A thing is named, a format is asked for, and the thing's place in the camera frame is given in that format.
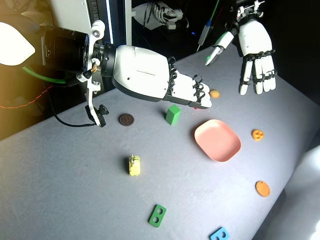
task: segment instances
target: green wooden block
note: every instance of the green wooden block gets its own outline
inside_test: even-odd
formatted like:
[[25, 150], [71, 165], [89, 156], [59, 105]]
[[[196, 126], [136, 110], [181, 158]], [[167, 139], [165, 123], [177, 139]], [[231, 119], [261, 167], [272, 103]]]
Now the green wooden block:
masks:
[[165, 120], [170, 125], [175, 124], [179, 119], [180, 112], [180, 108], [178, 108], [176, 105], [172, 105], [169, 107], [168, 112], [166, 113]]
[[167, 209], [159, 204], [155, 205], [153, 213], [149, 219], [149, 223], [156, 228], [160, 227], [162, 219], [165, 216]]

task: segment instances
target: green domino block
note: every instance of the green domino block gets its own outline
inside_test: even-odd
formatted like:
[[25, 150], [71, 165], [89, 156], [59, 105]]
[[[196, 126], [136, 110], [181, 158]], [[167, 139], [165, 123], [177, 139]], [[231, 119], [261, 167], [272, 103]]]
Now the green domino block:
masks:
[[180, 112], [180, 108], [178, 108], [176, 105], [172, 105], [169, 107], [168, 112], [166, 113], [165, 120], [170, 125], [175, 124], [178, 121]]
[[160, 227], [162, 219], [165, 216], [167, 209], [161, 205], [155, 205], [153, 213], [149, 219], [149, 223], [156, 228]]

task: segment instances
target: pink plate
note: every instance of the pink plate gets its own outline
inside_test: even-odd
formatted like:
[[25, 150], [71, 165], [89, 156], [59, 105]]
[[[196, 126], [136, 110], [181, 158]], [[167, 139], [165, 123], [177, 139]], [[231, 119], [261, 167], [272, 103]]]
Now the pink plate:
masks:
[[237, 134], [223, 121], [212, 119], [199, 126], [194, 132], [196, 143], [211, 158], [225, 162], [241, 148]]

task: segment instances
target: screw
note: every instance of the screw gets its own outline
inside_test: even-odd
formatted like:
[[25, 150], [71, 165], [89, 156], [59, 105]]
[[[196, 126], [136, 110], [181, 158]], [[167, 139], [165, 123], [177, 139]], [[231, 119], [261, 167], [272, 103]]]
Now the screw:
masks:
[[93, 35], [94, 35], [96, 38], [98, 38], [98, 37], [100, 37], [100, 32], [94, 31], [94, 32], [93, 32]]

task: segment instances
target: table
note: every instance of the table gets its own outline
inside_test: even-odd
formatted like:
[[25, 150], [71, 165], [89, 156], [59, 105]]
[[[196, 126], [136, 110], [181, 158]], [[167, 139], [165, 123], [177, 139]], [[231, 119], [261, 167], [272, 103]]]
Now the table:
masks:
[[[250, 240], [319, 128], [320, 107], [280, 77], [276, 90], [238, 94], [242, 59], [230, 46], [204, 66], [207, 48], [176, 63], [220, 91], [210, 109], [181, 108], [176, 125], [164, 117], [173, 103], [148, 102], [115, 89], [94, 99], [110, 111], [107, 125], [73, 128], [47, 119], [0, 142], [0, 239], [207, 240], [219, 227]], [[59, 116], [88, 123], [85, 103]], [[132, 126], [119, 124], [130, 113]], [[241, 150], [227, 162], [210, 160], [193, 132], [209, 119], [227, 123]], [[264, 131], [256, 142], [253, 129]], [[128, 157], [141, 174], [129, 176]], [[268, 183], [269, 197], [255, 190]], [[154, 206], [167, 209], [159, 228]]]

